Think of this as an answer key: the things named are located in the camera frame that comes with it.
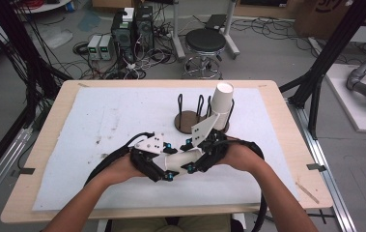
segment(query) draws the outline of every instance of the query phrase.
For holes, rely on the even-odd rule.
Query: hand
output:
[[[131,163],[130,154],[121,157],[104,170],[102,170],[95,179],[99,179],[107,186],[119,184],[132,177],[144,177],[145,175],[137,170]]]
[[[258,165],[266,163],[251,149],[246,146],[233,143],[228,148],[225,158],[223,158],[218,164],[228,164],[237,170],[248,171],[252,174]]]

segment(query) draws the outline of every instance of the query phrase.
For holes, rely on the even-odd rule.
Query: khaki pants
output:
[[[230,232],[231,216],[180,217],[178,225],[168,225],[163,217],[115,219],[113,232]]]

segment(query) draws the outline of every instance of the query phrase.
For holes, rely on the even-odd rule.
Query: brown round base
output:
[[[202,116],[202,117],[200,117],[200,120],[198,121],[197,114],[194,111],[187,110],[187,111],[182,112],[181,126],[180,126],[180,114],[176,115],[176,118],[174,119],[174,126],[181,133],[191,134],[191,127],[205,119],[206,119],[206,117]],[[227,127],[225,127],[226,130],[222,130],[222,132],[226,133],[229,128],[230,128],[230,123],[228,122]]]

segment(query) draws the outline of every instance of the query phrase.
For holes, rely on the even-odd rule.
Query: person's right arm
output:
[[[272,168],[249,148],[232,144],[220,162],[253,175],[261,187],[278,231],[318,231]]]

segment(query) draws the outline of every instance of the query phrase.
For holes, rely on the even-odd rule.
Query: person's left arm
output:
[[[57,215],[43,232],[81,231],[101,195],[111,185],[144,176],[132,165],[129,155],[114,161],[92,179]]]

